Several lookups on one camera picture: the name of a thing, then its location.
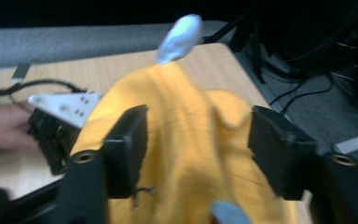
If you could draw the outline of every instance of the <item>table surface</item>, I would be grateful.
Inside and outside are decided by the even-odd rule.
[[[63,63],[33,65],[25,81],[40,78],[59,78],[89,91],[105,93],[122,77],[137,68],[154,62],[157,53],[145,51]],[[252,80],[231,51],[222,44],[196,46],[178,61],[193,81],[202,89],[224,89],[238,94],[250,105],[269,107]],[[0,70],[0,88],[12,85],[14,68]],[[38,86],[14,94],[26,100],[31,94],[68,91],[57,86]],[[8,103],[0,97],[0,103]],[[18,198],[60,178],[51,176],[41,153],[0,152],[0,188],[6,188],[11,198]],[[310,223],[305,204],[297,204],[298,223]]]

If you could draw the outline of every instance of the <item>yellow towel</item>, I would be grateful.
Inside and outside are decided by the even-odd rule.
[[[211,223],[210,206],[240,206],[253,223],[296,223],[292,203],[277,198],[247,147],[251,107],[229,91],[203,91],[178,63],[152,64],[122,78],[101,100],[72,154],[99,149],[121,114],[147,105],[148,144],[140,187],[110,200],[112,223]]]

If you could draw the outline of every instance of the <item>human hand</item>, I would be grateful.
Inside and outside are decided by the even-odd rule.
[[[37,142],[27,133],[27,121],[34,108],[25,102],[20,104],[0,105],[0,150],[39,150]]]

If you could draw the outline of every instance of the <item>screw hole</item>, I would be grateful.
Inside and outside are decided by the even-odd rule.
[[[336,155],[333,155],[331,159],[334,162],[341,164],[341,165],[356,166],[356,161],[354,161],[353,159],[346,157],[346,156],[336,154]]]
[[[95,155],[91,152],[84,152],[75,157],[75,163],[85,163],[94,160]]]

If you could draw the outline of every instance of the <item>black cord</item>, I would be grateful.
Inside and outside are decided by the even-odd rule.
[[[353,14],[352,15],[356,15],[358,14],[358,8],[353,11]],[[349,25],[351,23],[351,20],[353,20],[353,17],[348,17],[344,22],[343,22],[343,25],[342,26],[345,26],[345,25]],[[330,37],[328,37],[324,42],[322,42],[319,46],[315,47],[314,49],[311,49],[310,51],[308,51],[307,53],[304,53],[303,55],[301,56],[298,56],[296,58],[292,58],[292,59],[289,59],[289,60],[285,60],[286,63],[288,62],[293,62],[293,61],[298,61],[298,60],[301,60],[301,59],[304,59],[304,58],[307,58],[308,56],[312,55],[313,53],[319,51],[319,49],[327,46],[329,43],[335,41],[335,39],[337,39],[339,37],[339,33],[341,32],[340,29],[337,29]]]
[[[313,94],[319,94],[319,93],[324,93],[327,91],[330,91],[331,89],[333,89],[333,79],[327,75],[327,78],[329,80],[329,86],[327,89],[323,90],[323,91],[312,91],[312,92],[307,92],[307,93],[303,93],[303,94],[299,94],[298,96],[294,97],[293,99],[291,99],[286,106],[283,108],[283,110],[280,112],[280,114],[283,116],[284,114],[286,114],[287,109],[289,108],[289,106],[298,98],[303,97],[303,96],[308,96],[308,95],[313,95]]]
[[[283,82],[301,82],[304,79],[306,79],[307,77],[304,76],[304,74],[298,70],[298,69],[292,69],[289,72],[284,72],[281,68],[278,68],[277,66],[275,66],[274,64],[270,63],[267,60],[263,61],[263,67],[268,69],[270,72],[272,72],[273,74],[278,75],[279,77],[281,77]]]
[[[332,75],[335,77],[340,77],[340,78],[344,79],[345,81],[349,82],[350,84],[352,84],[353,82],[356,82],[356,80],[352,79],[351,77],[345,77],[345,76],[342,76],[340,74],[335,74],[335,73],[332,73]],[[341,89],[342,91],[345,91],[350,96],[353,96],[353,97],[356,96],[356,93],[349,91],[347,88],[344,87],[344,85],[340,84],[339,81],[336,81],[335,78],[333,78],[333,80],[339,89]]]
[[[305,79],[290,79],[290,78],[286,78],[286,77],[279,77],[275,74],[271,74],[271,71],[267,71],[264,73],[266,76],[271,77],[272,79],[275,79],[277,81],[280,82],[284,82],[284,83],[300,83],[302,81],[304,81]]]
[[[39,80],[35,80],[35,81],[24,82],[21,84],[16,83],[9,88],[0,89],[0,96],[11,95],[16,91],[20,91],[27,87],[31,87],[31,86],[35,86],[35,85],[46,85],[46,84],[62,85],[62,86],[65,86],[66,88],[70,89],[72,92],[86,92],[87,91],[87,90],[79,89],[77,86],[75,86],[69,82],[59,80],[59,79],[39,79]]]
[[[275,99],[273,99],[269,104],[272,105],[272,104],[274,104],[275,102],[277,102],[279,99],[281,99],[283,96],[288,95],[288,94],[290,94],[290,93],[292,93],[292,92],[298,90],[302,85],[304,85],[304,83],[306,83],[307,80],[308,80],[308,79],[303,80],[301,83],[299,83],[299,84],[298,84],[295,88],[293,88],[292,90],[287,91],[287,92],[284,92],[284,93],[282,93],[281,95],[277,96],[277,97],[276,97]]]

